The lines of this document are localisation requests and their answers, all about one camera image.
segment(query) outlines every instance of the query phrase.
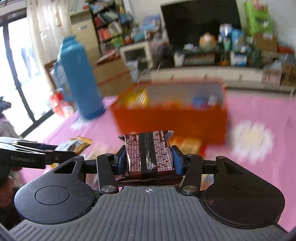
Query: black tv screen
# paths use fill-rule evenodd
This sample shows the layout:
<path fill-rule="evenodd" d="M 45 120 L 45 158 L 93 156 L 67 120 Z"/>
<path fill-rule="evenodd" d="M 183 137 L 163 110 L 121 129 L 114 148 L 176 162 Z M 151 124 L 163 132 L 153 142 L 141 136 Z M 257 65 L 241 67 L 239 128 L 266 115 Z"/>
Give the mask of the black tv screen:
<path fill-rule="evenodd" d="M 191 0 L 162 5 L 170 44 L 198 45 L 205 33 L 219 35 L 221 24 L 230 23 L 241 29 L 236 0 Z"/>

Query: sliding glass door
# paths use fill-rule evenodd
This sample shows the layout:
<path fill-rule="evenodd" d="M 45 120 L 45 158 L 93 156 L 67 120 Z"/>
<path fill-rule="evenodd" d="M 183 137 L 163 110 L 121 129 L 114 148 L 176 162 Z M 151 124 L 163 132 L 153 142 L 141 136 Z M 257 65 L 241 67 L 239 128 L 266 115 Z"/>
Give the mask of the sliding glass door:
<path fill-rule="evenodd" d="M 0 96 L 12 104 L 3 114 L 25 137 L 52 115 L 50 87 L 36 64 L 25 11 L 14 16 L 0 26 Z"/>

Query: plastic bottle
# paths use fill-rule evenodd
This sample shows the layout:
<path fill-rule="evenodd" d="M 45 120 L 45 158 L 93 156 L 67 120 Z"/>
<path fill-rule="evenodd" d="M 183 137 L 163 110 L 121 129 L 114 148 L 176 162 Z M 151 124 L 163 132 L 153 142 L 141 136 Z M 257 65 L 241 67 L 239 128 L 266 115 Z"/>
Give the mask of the plastic bottle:
<path fill-rule="evenodd" d="M 91 120 L 102 115 L 105 109 L 84 46 L 75 38 L 69 36 L 63 39 L 54 70 L 59 86 L 65 85 L 62 81 L 70 86 L 81 116 Z M 63 80 L 58 67 L 65 72 Z"/>

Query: snack bag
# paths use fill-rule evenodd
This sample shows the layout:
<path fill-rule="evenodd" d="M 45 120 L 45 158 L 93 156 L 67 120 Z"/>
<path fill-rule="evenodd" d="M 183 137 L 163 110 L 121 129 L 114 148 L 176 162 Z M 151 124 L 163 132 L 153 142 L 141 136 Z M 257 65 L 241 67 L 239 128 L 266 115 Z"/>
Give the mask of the snack bag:
<path fill-rule="evenodd" d="M 63 142 L 55 150 L 72 151 L 75 154 L 80 155 L 91 144 L 92 144 L 91 139 L 87 139 L 84 137 L 76 137 L 76 138 L 71 138 L 66 142 Z"/>
<path fill-rule="evenodd" d="M 149 105 L 149 98 L 146 89 L 141 89 L 130 93 L 124 99 L 124 105 L 127 108 L 133 107 L 147 107 Z"/>
<path fill-rule="evenodd" d="M 126 175 L 156 179 L 173 173 L 173 154 L 168 142 L 172 135 L 173 131 L 153 131 L 120 136 L 126 142 Z"/>

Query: red box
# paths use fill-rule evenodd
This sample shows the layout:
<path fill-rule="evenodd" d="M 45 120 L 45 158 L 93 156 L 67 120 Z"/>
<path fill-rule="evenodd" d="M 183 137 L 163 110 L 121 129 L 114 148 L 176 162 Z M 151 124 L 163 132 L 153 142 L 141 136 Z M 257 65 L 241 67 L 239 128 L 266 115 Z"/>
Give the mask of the red box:
<path fill-rule="evenodd" d="M 143 88 L 148 92 L 150 106 L 131 109 L 121 104 L 130 92 Z M 194 109 L 191 104 L 196 93 L 217 96 L 222 104 L 207 109 Z M 122 134 L 171 130 L 180 137 L 200 138 L 205 144 L 221 144 L 225 142 L 227 132 L 227 107 L 224 96 L 225 89 L 221 82 L 142 82 L 121 94 L 111 106 L 111 110 Z M 168 98 L 182 98 L 185 105 L 170 108 L 153 105 L 153 102 Z"/>

